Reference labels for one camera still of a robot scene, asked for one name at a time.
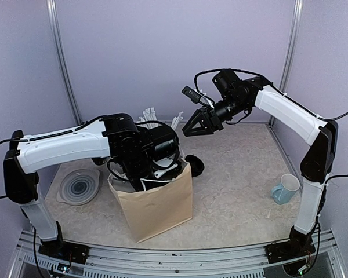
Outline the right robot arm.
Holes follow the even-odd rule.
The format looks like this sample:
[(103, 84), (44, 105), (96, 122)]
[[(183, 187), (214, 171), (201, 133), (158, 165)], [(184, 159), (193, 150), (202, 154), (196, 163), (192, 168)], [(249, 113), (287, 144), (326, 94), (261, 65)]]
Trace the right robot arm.
[(257, 108), (288, 126), (310, 147), (300, 164), (303, 193), (298, 216), (291, 230), (292, 239), (285, 244), (285, 252), (297, 257), (307, 249), (305, 236), (317, 223), (324, 182), (335, 158), (338, 124), (320, 119), (262, 75), (240, 79), (233, 71), (222, 70), (214, 76), (213, 83), (222, 99), (201, 104), (182, 129), (186, 137), (221, 131), (224, 125), (231, 125), (233, 117), (240, 112), (249, 116), (253, 108)]

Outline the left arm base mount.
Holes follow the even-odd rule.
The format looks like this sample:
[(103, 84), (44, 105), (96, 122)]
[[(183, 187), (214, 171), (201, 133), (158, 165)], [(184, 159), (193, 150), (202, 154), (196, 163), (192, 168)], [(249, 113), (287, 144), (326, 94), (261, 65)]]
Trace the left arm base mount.
[(61, 226), (56, 221), (57, 238), (50, 241), (43, 241), (39, 247), (39, 253), (52, 258), (57, 258), (69, 263), (86, 264), (90, 247), (84, 244), (67, 242), (63, 239)]

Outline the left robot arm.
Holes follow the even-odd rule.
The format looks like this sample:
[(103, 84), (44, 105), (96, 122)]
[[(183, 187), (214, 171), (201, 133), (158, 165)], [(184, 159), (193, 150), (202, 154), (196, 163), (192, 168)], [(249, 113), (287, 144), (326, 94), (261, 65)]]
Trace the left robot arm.
[(86, 158), (111, 158), (125, 171), (136, 191), (155, 187), (150, 135), (125, 113), (99, 116), (68, 130), (38, 136), (14, 133), (3, 161), (5, 192), (19, 204), (55, 256), (65, 257), (70, 249), (61, 229), (37, 191), (37, 171), (48, 166)]

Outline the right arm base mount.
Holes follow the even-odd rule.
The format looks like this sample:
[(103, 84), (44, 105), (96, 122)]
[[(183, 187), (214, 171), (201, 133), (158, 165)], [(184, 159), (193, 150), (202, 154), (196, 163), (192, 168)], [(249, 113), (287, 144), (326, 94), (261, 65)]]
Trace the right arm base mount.
[(268, 262), (273, 264), (306, 256), (309, 253), (315, 253), (316, 248), (313, 243), (312, 234), (313, 230), (304, 234), (298, 232), (294, 227), (292, 227), (288, 240), (279, 243), (274, 242), (268, 244), (264, 248)]

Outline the brown paper takeout bag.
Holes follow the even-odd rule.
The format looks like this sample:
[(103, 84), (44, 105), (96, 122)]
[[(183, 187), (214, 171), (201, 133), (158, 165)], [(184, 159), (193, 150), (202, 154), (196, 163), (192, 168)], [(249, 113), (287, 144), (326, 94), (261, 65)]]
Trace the brown paper takeout bag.
[(135, 242), (164, 233), (193, 217), (191, 166), (184, 159), (182, 172), (170, 183), (147, 191), (128, 192), (132, 187), (108, 176), (110, 191), (122, 208)]

